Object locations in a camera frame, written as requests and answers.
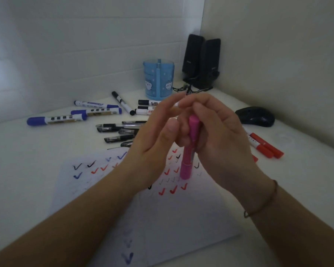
left hand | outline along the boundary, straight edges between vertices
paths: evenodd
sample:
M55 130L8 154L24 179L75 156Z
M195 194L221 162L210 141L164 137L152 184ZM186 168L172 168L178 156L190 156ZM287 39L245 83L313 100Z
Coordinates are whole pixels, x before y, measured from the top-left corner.
M185 93L174 94L157 105L124 160L113 171L126 177L133 193L149 187L164 170L167 154L179 132L179 122L173 117L182 110L174 104L184 96Z

hand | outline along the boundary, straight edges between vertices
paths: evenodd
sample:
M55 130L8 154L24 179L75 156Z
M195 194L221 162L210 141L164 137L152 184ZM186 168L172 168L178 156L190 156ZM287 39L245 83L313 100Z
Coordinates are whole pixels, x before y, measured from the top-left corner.
M192 94L183 98L178 107L180 134L176 143L186 146L188 119L194 112L202 121L196 152L208 174L223 188L235 193L248 179L261 171L256 166L238 116L209 94Z
M139 130L125 159L113 171L129 178L125 182L134 193L149 187L162 174L167 154L179 131L179 122L172 117L182 110L174 104L184 96L185 93L178 93L158 104Z

forearm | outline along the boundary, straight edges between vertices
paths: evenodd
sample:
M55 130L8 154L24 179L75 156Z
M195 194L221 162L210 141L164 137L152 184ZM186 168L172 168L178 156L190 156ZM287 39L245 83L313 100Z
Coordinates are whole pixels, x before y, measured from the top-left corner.
M2 250L0 266L84 266L134 195L119 174L107 175Z
M270 197L274 185L263 174L237 198L252 212ZM251 218L282 263L334 266L334 230L281 187L272 203Z

blue marker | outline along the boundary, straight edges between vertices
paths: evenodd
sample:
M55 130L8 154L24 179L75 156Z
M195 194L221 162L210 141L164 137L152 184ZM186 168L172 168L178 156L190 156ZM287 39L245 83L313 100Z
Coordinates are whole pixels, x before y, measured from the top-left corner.
M86 114L89 116L122 114L122 108L92 108L91 110L72 110L71 114Z
M118 108L118 105L109 105L103 103L95 103L95 102L86 102L86 101L78 101L74 102L76 106L80 107L91 107L91 108Z
M52 125L54 123L70 123L77 121L85 121L86 114L63 115L55 117L30 117L27 119L29 126Z

pink marker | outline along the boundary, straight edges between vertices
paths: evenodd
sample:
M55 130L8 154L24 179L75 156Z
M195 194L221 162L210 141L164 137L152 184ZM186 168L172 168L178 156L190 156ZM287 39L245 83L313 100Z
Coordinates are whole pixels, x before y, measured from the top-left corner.
M183 150L181 171L179 173L180 177L183 180L187 180L191 177L191 170L193 168L193 159L200 129L200 120L196 115L191 115L189 117L189 129L191 144L189 146L186 146Z

